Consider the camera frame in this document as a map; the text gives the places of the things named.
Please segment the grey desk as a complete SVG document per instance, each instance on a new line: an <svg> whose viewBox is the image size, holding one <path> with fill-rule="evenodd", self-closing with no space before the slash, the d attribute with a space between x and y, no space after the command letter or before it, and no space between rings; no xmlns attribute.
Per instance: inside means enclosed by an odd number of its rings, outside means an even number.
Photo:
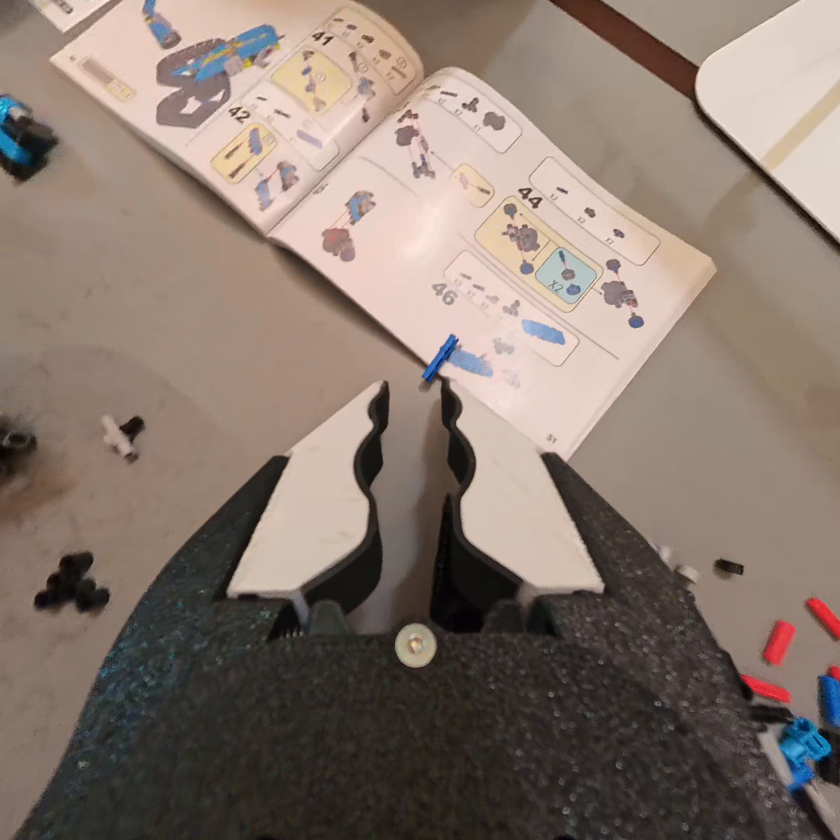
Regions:
<svg viewBox="0 0 840 840"><path fill-rule="evenodd" d="M268 245L52 66L56 31L2 3L2 89L56 158L2 175L2 403L39 435L2 492L2 838L66 750L98 667L187 538L377 380L382 577L351 614L428 614L445 464L439 385L313 269ZM571 463L644 536L695 557L838 549L838 247L681 93L547 2L377 5L429 68L485 78L611 192L717 274ZM129 463L100 418L141 416ZM90 551L101 611L34 609Z"/></svg>

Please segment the blue connector pin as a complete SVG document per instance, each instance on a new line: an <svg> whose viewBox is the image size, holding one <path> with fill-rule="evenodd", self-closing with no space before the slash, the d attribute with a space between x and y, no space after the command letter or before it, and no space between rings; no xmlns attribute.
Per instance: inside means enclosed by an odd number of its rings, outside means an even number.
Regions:
<svg viewBox="0 0 840 840"><path fill-rule="evenodd" d="M453 353L457 350L459 344L458 338L451 333L446 341L439 347L433 359L427 365L427 368L422 374L422 380L426 384L434 382L443 366L449 361Z"/></svg>

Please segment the small blue black assembly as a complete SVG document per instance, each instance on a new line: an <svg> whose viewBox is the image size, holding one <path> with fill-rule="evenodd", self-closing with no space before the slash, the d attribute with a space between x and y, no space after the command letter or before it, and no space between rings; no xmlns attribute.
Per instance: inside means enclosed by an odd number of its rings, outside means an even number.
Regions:
<svg viewBox="0 0 840 840"><path fill-rule="evenodd" d="M1 94L1 165L16 182L42 170L59 142L56 132L38 121L27 104Z"/></svg>

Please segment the building instruction booklet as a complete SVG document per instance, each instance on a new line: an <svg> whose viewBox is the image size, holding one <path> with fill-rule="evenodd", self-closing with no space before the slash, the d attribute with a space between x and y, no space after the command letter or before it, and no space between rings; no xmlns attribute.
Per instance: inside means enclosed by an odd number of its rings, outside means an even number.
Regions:
<svg viewBox="0 0 840 840"><path fill-rule="evenodd" d="M50 62L563 457L716 272L357 2L119 2Z"/></svg>

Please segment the pile of small building pieces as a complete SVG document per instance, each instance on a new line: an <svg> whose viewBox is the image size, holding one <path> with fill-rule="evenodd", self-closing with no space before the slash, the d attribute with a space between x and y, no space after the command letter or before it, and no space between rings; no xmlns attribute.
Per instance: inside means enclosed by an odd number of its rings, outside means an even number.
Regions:
<svg viewBox="0 0 840 840"><path fill-rule="evenodd" d="M760 544L695 557L652 546L729 654L783 781L838 832L838 549ZM719 558L744 575L715 572Z"/></svg>

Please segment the white desk stand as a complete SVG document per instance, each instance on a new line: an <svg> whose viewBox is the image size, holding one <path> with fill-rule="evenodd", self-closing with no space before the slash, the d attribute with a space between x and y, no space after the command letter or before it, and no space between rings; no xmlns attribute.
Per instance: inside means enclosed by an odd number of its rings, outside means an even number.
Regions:
<svg viewBox="0 0 840 840"><path fill-rule="evenodd" d="M721 47L700 110L839 240L839 2L801 1Z"/></svg>

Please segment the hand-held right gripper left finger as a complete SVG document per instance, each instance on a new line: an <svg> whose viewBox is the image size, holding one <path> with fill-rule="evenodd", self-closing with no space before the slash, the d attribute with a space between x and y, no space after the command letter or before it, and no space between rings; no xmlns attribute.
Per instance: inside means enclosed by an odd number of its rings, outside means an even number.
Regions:
<svg viewBox="0 0 840 840"><path fill-rule="evenodd" d="M227 598L282 600L298 614L332 601L351 613L372 594L383 560L371 486L389 409L389 384L376 381L287 451Z"/></svg>

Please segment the white and black pin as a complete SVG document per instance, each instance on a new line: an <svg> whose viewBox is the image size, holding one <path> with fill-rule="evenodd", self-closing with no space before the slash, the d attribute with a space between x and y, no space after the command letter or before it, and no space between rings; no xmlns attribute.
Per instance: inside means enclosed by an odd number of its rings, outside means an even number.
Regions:
<svg viewBox="0 0 840 840"><path fill-rule="evenodd" d="M133 463L140 454L134 442L145 430L145 421L141 416L132 416L120 424L110 415L100 418L103 429L103 442L123 460Z"/></svg>

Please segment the dark grey gear block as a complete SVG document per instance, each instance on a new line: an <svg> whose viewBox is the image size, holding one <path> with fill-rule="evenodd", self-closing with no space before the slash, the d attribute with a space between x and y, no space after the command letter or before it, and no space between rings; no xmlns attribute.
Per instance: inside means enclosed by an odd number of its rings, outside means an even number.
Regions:
<svg viewBox="0 0 840 840"><path fill-rule="evenodd" d="M1 491L11 491L26 476L38 447L32 429L1 413Z"/></svg>

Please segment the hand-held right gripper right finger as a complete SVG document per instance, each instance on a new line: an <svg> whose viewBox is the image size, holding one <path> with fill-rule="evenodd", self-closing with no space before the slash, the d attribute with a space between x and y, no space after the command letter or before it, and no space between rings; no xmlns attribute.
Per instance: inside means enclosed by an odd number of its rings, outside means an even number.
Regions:
<svg viewBox="0 0 840 840"><path fill-rule="evenodd" d="M456 381L441 389L450 497L449 579L481 615L544 596L604 593L604 581L543 451Z"/></svg>

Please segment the black connector piece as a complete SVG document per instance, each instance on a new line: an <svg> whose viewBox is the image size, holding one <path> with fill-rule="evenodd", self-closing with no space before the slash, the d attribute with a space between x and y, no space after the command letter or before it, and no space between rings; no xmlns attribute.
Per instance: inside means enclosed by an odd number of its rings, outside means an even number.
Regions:
<svg viewBox="0 0 840 840"><path fill-rule="evenodd" d="M54 611L71 604L78 613L98 613L111 600L111 592L91 577L95 558L90 551L69 553L60 558L58 568L46 580L33 600L34 609Z"/></svg>

